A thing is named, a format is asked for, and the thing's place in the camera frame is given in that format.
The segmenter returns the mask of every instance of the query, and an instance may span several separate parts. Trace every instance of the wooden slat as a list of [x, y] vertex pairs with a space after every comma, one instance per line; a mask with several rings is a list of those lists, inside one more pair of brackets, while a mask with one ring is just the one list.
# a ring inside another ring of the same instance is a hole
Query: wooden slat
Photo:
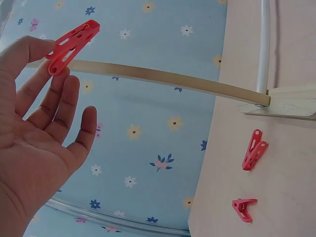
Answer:
[[[43, 60], [28, 64], [28, 67], [38, 67]], [[220, 82], [169, 73], [147, 68], [139, 68], [120, 64], [73, 60], [68, 67], [74, 72], [92, 73], [106, 76], [135, 79], [158, 84], [172, 85], [175, 87], [211, 93], [217, 96], [243, 101], [249, 104], [268, 106], [270, 96], [246, 90]]]

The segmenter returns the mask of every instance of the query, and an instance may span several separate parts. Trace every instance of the plywood surface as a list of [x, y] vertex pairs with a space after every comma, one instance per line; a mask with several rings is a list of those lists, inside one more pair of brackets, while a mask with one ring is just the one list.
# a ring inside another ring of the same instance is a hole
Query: plywood surface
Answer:
[[[271, 1], [269, 88], [316, 78], [316, 1]], [[255, 89], [260, 1], [230, 0], [220, 82]], [[240, 102], [217, 97], [208, 145], [189, 218], [193, 237], [316, 236], [316, 122], [252, 117]], [[251, 172], [241, 164], [254, 129], [267, 152]], [[257, 198], [242, 222], [233, 199]]]

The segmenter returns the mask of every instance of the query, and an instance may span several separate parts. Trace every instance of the butterfly print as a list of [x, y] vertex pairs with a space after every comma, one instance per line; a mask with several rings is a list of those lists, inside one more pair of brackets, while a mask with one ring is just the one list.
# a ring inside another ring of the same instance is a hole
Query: butterfly print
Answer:
[[103, 125], [101, 123], [98, 123], [97, 130], [95, 132], [96, 138], [101, 138], [101, 129], [103, 128]]
[[30, 31], [34, 31], [36, 30], [38, 24], [39, 24], [39, 20], [34, 18], [33, 21], [31, 22], [32, 26], [30, 27]]

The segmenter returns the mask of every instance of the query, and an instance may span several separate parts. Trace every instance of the plastic clothespin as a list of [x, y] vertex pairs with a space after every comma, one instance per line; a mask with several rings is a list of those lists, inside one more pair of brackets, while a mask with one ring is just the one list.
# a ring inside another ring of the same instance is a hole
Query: plastic clothespin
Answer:
[[233, 200], [232, 206], [243, 222], [251, 223], [252, 218], [247, 210], [249, 204], [254, 204], [257, 199], [240, 199]]
[[52, 76], [61, 74], [64, 68], [99, 31], [100, 24], [94, 20], [89, 20], [59, 38], [52, 54], [46, 56], [47, 59], [52, 59], [48, 66], [49, 74]]
[[262, 131], [255, 129], [252, 133], [251, 140], [242, 163], [242, 169], [250, 171], [253, 169], [257, 161], [263, 155], [268, 147], [268, 143], [261, 141]]

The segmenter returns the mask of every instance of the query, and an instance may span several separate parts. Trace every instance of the white metal rod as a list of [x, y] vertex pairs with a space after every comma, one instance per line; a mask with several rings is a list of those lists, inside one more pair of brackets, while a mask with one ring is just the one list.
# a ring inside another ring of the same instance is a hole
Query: white metal rod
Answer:
[[267, 94], [270, 57], [270, 0], [261, 0], [261, 40], [257, 92]]

